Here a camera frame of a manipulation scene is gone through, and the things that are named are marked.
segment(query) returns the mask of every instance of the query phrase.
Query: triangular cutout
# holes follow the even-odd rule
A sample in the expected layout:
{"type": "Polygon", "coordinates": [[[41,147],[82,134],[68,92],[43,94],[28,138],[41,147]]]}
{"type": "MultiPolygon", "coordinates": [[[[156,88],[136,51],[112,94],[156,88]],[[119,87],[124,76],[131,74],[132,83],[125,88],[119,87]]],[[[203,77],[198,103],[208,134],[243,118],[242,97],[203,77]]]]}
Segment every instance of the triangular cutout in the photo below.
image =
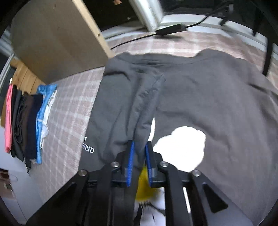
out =
{"type": "Polygon", "coordinates": [[[228,207],[228,205],[211,189],[210,186],[208,186],[207,184],[204,184],[203,188],[204,188],[211,212],[217,213],[228,207]]]}

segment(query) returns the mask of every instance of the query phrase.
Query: wooden floor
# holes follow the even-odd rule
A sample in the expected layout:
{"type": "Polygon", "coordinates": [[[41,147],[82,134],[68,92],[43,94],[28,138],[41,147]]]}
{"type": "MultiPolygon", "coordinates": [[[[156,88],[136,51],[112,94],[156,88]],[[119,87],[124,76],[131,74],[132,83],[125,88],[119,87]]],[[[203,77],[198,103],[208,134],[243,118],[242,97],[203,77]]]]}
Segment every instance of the wooden floor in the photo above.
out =
{"type": "MultiPolygon", "coordinates": [[[[12,59],[11,66],[16,68],[14,73],[12,84],[16,85],[19,90],[27,92],[29,94],[35,94],[39,85],[44,83],[33,73],[28,67],[20,60],[12,59]]],[[[5,127],[5,116],[6,116],[6,101],[3,105],[1,115],[1,126],[5,127]]]]}

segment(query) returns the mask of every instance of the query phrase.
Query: power cord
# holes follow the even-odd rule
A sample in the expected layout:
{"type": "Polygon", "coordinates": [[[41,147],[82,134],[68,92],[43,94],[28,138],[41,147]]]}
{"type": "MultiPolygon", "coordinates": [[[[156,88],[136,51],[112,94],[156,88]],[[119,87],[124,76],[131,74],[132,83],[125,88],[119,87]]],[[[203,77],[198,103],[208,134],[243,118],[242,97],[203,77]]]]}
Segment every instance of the power cord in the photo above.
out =
{"type": "Polygon", "coordinates": [[[195,24],[188,25],[188,26],[185,26],[185,25],[183,25],[183,24],[176,24],[176,25],[173,25],[173,26],[169,26],[169,27],[166,27],[166,28],[162,28],[162,29],[156,30],[156,33],[149,34],[149,35],[145,35],[145,36],[138,37],[138,38],[134,38],[134,39],[131,39],[131,40],[122,42],[122,43],[120,43],[120,44],[117,44],[117,45],[113,46],[111,49],[114,49],[114,48],[116,48],[116,47],[118,47],[118,46],[120,46],[120,45],[129,43],[129,42],[132,42],[132,41],[136,41],[136,40],[139,40],[139,39],[142,39],[142,38],[151,37],[151,36],[154,36],[154,35],[162,35],[162,36],[163,36],[163,35],[169,35],[169,34],[181,32],[181,31],[186,31],[187,28],[191,28],[191,27],[197,26],[197,25],[199,25],[200,23],[204,22],[204,21],[205,21],[208,17],[210,17],[212,14],[217,13],[217,12],[219,12],[219,11],[225,9],[229,4],[230,4],[230,1],[222,2],[220,5],[218,5],[218,8],[217,8],[216,10],[210,12],[207,16],[205,16],[202,20],[200,20],[199,22],[197,22],[197,23],[195,23],[195,24]]]}

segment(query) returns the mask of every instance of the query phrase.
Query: pink plaid surface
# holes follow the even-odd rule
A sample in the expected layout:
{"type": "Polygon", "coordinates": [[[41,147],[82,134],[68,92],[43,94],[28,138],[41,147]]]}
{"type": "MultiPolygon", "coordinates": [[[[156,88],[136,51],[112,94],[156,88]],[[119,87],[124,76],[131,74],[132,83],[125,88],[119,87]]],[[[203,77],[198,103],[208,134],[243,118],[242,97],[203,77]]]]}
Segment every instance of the pink plaid surface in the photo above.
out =
{"type": "MultiPolygon", "coordinates": [[[[112,47],[140,35],[110,41],[112,47]]],[[[171,38],[152,36],[119,46],[116,54],[167,53],[193,57],[203,49],[215,49],[245,59],[261,71],[265,53],[238,39],[219,34],[180,32],[171,38]]],[[[278,87],[278,63],[272,58],[270,81],[278,87]]],[[[57,95],[49,119],[49,134],[44,141],[42,164],[33,165],[30,176],[37,182],[43,201],[47,201],[78,170],[81,146],[85,136],[93,103],[98,91],[104,67],[88,70],[57,82],[57,95]]]]}

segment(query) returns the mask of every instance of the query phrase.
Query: white garment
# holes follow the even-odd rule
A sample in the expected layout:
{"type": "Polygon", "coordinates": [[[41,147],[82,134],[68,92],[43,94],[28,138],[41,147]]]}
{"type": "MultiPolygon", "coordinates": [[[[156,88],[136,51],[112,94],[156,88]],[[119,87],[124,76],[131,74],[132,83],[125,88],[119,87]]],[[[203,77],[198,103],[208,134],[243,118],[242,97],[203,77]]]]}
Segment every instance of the white garment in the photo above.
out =
{"type": "MultiPolygon", "coordinates": [[[[155,119],[152,121],[149,141],[155,134],[155,119]]],[[[205,148],[205,134],[192,127],[182,126],[176,128],[170,135],[160,138],[153,147],[154,152],[162,155],[164,161],[176,166],[178,170],[191,172],[203,160],[205,148]]],[[[184,189],[187,209],[190,212],[189,200],[184,189]]],[[[165,226],[165,216],[147,203],[160,210],[165,210],[164,188],[159,188],[154,197],[145,202],[141,217],[141,226],[165,226]]],[[[135,202],[134,216],[136,216],[139,202],[135,202]]]]}
{"type": "Polygon", "coordinates": [[[41,139],[40,139],[40,142],[39,142],[39,145],[40,145],[41,149],[43,149],[44,138],[48,134],[47,121],[48,121],[50,110],[51,110],[52,104],[55,100],[56,94],[57,94],[57,90],[54,90],[53,94],[51,95],[51,97],[48,100],[48,103],[46,105],[45,112],[44,112],[44,115],[43,115],[43,121],[42,121],[43,126],[41,128],[41,139]]]}

